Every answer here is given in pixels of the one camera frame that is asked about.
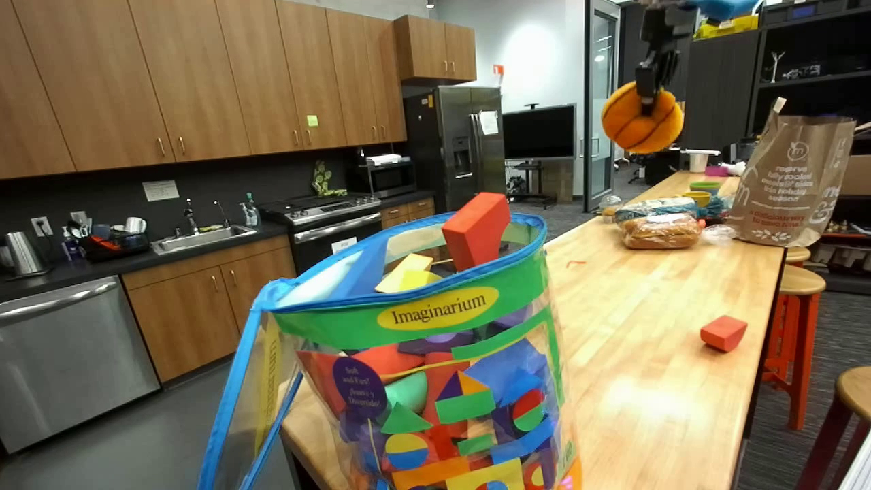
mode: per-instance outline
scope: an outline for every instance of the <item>floor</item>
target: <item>floor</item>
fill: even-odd
[[[2,490],[190,490],[230,362],[0,462]],[[283,452],[258,488],[295,490]]]
[[[619,196],[627,202],[646,190],[631,181],[631,168],[619,175]],[[513,205],[521,212],[536,212],[549,223],[549,238],[587,220],[592,215],[574,205]],[[852,366],[871,362],[871,296],[824,294],[813,394],[809,427],[788,431],[788,394],[762,388],[747,443],[740,490],[788,490],[794,488],[801,465],[813,443],[819,423],[827,412],[832,381]],[[72,431],[49,443],[0,462],[0,488],[10,490],[175,490],[196,488],[204,441],[216,417],[230,362],[217,362],[160,394],[119,409],[92,424]],[[283,452],[272,452],[258,488],[296,488],[295,471]]]

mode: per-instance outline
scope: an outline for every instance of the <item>dishwasher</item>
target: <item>dishwasher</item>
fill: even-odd
[[[0,441],[20,452],[160,390],[115,276],[0,303]]]

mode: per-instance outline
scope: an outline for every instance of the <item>backsplash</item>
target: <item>backsplash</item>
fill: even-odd
[[[61,227],[68,223],[73,209],[84,209],[95,223],[123,223],[127,215],[140,215],[149,220],[149,238],[168,238],[178,228],[190,232],[185,198],[190,198],[198,227],[223,220],[216,202],[231,223],[242,223],[239,202],[249,190],[258,205],[313,194],[311,171],[317,162],[323,162],[336,175],[333,185],[343,187],[343,168],[356,164],[356,149],[8,181],[0,183],[0,238],[15,228],[32,238],[29,219],[35,215],[46,215],[54,238],[61,238]],[[175,181],[179,198],[144,202],[141,183],[149,181]]]

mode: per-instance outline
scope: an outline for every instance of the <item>stainless steel refrigerator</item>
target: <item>stainless steel refrigerator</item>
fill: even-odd
[[[457,209],[479,190],[506,190],[499,88],[427,88],[405,95],[417,185],[436,209]]]

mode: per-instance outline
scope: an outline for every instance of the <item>countertop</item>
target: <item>countertop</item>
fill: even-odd
[[[672,175],[641,198],[680,196],[692,181],[710,178]],[[545,250],[582,486],[732,488],[783,250],[749,242],[627,250],[600,219]],[[730,355],[699,341],[715,315],[749,324]],[[308,385],[283,439],[322,488],[349,488],[336,468],[349,456]]]
[[[389,196],[389,198],[381,198],[381,208],[400,208],[400,205],[419,202],[419,198],[432,198],[432,190],[411,190],[411,194]],[[62,265],[49,268],[49,272],[38,276],[38,277],[0,281],[0,303],[15,299],[15,296],[49,291],[49,290],[61,290],[61,285],[72,285],[72,283],[83,283],[83,281],[92,281],[92,277],[103,277],[103,276],[123,276],[123,272],[147,270],[147,268],[157,268],[157,265],[168,265],[168,262],[183,262],[190,257],[204,257],[212,250],[236,249],[236,245],[258,242],[268,238],[280,238],[287,232],[288,232],[287,227],[265,220],[257,228],[257,235],[251,235],[251,238],[216,242],[216,245],[194,249],[194,250],[179,250],[179,254],[168,254],[168,257],[157,257],[157,254],[147,250],[140,257],[126,257],[126,258],[102,262],[102,265],[89,265],[84,258],[62,262]]]

